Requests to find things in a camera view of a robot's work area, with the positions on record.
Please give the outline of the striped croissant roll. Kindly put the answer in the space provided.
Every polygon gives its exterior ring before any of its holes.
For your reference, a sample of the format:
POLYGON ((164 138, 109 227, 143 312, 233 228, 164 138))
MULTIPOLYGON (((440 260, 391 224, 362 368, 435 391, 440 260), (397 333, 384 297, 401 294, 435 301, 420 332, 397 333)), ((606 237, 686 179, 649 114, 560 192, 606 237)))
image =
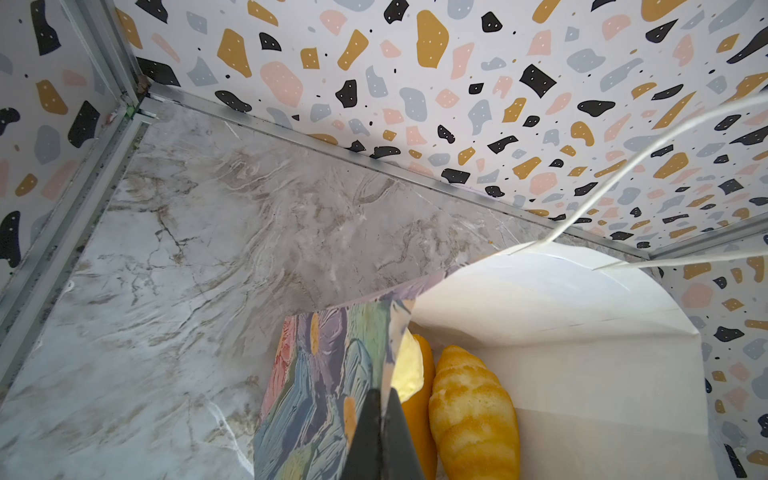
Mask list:
POLYGON ((446 347, 428 408, 431 433, 448 478, 520 477, 515 407, 481 359, 459 346, 446 347))

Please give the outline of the floral paper gift bag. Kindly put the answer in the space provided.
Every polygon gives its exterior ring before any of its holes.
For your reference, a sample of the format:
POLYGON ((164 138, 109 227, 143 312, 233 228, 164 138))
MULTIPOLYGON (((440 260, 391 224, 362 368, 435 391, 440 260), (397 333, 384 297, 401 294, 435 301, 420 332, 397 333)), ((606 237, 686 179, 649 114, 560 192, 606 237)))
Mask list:
POLYGON ((403 334, 481 359, 514 404, 518 479, 712 479, 701 337, 649 275, 546 237, 283 324, 257 479, 340 479, 367 392, 381 420, 403 334))

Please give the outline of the golden shell bread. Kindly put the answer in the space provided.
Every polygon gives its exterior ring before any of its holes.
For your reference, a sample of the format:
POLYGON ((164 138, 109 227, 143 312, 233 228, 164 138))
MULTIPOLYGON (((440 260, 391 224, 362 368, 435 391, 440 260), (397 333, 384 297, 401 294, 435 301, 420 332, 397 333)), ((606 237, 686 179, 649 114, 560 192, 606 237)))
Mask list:
POLYGON ((413 335, 421 345, 425 367, 425 382, 421 391, 407 402, 401 403, 401 405, 423 474, 426 479, 435 479, 437 473, 437 450, 429 421, 429 400, 435 378, 435 364, 429 342, 418 334, 413 335))

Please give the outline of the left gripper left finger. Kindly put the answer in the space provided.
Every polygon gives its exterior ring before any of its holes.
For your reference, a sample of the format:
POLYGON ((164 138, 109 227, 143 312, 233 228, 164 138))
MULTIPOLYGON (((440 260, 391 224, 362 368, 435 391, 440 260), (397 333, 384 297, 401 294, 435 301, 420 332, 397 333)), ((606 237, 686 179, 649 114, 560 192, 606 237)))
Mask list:
POLYGON ((367 392, 341 480, 379 480, 382 468, 381 392, 367 392))

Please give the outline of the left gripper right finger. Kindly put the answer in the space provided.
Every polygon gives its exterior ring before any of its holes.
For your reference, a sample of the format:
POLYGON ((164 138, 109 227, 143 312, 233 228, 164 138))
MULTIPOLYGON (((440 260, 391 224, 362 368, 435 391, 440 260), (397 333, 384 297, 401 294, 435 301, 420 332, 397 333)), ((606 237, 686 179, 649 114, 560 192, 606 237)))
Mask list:
POLYGON ((424 480, 397 391, 392 388, 381 420, 381 478, 424 480))

